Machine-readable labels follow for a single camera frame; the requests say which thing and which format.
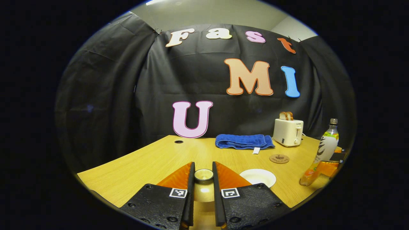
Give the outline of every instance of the white plate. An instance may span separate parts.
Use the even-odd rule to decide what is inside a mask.
[[[264,183],[267,187],[271,187],[276,183],[276,176],[264,169],[249,169],[240,173],[244,179],[252,185]]]

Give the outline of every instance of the cork coaster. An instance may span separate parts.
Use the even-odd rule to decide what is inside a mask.
[[[270,161],[277,164],[285,164],[289,162],[290,159],[286,155],[274,154],[270,156]]]

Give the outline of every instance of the black cloth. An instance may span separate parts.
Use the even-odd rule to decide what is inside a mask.
[[[181,39],[182,44],[165,47],[171,32],[189,28],[195,32]],[[232,38],[206,38],[212,28],[226,28]],[[249,41],[246,31],[261,33],[266,42]],[[294,119],[304,121],[303,132],[317,139],[327,130],[329,119],[337,118],[339,145],[346,147],[356,121],[353,90],[342,64],[319,37],[301,43],[286,38],[296,54],[278,38],[284,36],[229,24],[157,34],[131,13],[121,16],[84,44],[62,78],[56,122],[69,165],[80,172],[176,135],[172,104],[177,101],[191,103],[189,128],[198,124],[196,102],[213,102],[205,138],[222,133],[273,135],[279,113],[291,111]],[[256,61],[269,63],[274,94],[256,94],[257,84],[251,94],[246,90],[227,94],[230,72],[224,60],[229,58],[242,60],[250,71]],[[282,66],[295,69],[300,97],[286,96]]]

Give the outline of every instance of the ceiling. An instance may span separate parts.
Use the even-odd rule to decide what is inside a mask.
[[[162,0],[130,10],[158,32],[182,26],[225,23],[271,31],[288,14],[258,0]]]

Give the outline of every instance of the plastic bottle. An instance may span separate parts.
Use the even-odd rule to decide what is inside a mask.
[[[328,130],[322,135],[321,141],[318,146],[317,155],[315,156],[314,162],[306,170],[304,175],[301,177],[300,184],[304,186],[311,185],[319,176],[317,172],[317,166],[322,160],[329,160],[334,154],[335,149],[338,146],[338,119],[331,118],[330,126]]]

